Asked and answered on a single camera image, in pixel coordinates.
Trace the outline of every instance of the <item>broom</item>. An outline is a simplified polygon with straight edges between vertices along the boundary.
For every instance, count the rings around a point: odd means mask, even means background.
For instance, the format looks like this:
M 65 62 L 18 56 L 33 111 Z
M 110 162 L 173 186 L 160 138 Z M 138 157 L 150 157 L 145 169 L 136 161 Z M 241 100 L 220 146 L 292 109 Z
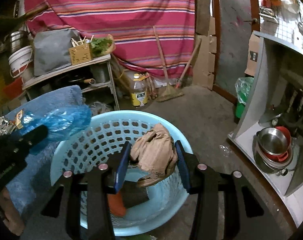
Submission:
M 169 81 L 168 74 L 167 74 L 167 69 L 166 69 L 166 64 L 165 64 L 165 60 L 164 60 L 164 55 L 163 55 L 161 43 L 159 41 L 159 37 L 158 37 L 157 31 L 156 31 L 156 27 L 153 26 L 153 29 L 154 29 L 154 33 L 155 33 L 155 37 L 156 37 L 156 42 L 157 42 L 159 54 L 161 56 L 163 70 L 164 70 L 165 79 L 166 79 L 166 83 L 167 83 L 165 92 L 162 93 L 161 96 L 159 96 L 157 98 L 158 102 L 163 102 L 163 101 L 167 101 L 167 100 L 170 100 L 170 99 L 173 99 L 173 98 L 181 97 L 184 94 L 183 94 L 183 92 L 176 90 L 175 88 L 173 88 L 170 85 L 170 81 Z

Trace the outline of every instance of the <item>plastic bottle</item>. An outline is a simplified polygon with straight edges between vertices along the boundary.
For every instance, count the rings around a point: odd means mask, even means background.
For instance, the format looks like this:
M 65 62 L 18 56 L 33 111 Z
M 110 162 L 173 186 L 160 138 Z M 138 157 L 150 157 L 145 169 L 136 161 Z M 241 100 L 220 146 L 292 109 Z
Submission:
M 130 88 L 131 101 L 133 106 L 139 108 L 147 104 L 147 90 L 144 80 L 139 80 L 139 74 L 134 74 L 133 78 L 134 82 L 132 83 L 132 86 Z

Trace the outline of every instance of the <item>bottle label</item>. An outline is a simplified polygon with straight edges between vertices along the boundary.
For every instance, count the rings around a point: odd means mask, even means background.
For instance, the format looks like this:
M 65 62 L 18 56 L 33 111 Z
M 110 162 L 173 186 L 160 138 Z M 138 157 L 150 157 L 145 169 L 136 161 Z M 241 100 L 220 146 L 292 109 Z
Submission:
M 131 98 L 133 106 L 143 106 L 147 103 L 148 100 L 146 91 L 137 94 L 132 93 Z

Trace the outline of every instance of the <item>white bucket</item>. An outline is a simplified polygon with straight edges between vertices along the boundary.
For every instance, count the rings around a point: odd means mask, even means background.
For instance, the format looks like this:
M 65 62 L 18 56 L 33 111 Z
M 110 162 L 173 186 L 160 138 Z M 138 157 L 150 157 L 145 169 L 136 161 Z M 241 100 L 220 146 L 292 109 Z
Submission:
M 9 57 L 9 65 L 10 75 L 13 78 L 21 75 L 24 83 L 32 79 L 34 77 L 34 58 L 31 46 L 26 46 L 12 54 Z

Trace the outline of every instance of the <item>striped fabric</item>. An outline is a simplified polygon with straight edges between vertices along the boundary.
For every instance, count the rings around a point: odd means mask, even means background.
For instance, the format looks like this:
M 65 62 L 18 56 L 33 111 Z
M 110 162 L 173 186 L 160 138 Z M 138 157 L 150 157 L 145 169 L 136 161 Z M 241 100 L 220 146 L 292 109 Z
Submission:
M 153 25 L 157 27 L 170 77 L 178 77 L 194 44 L 194 0 L 25 0 L 26 12 L 50 9 L 27 22 L 35 34 L 72 27 L 83 36 L 111 34 L 114 54 L 129 69 L 163 76 Z

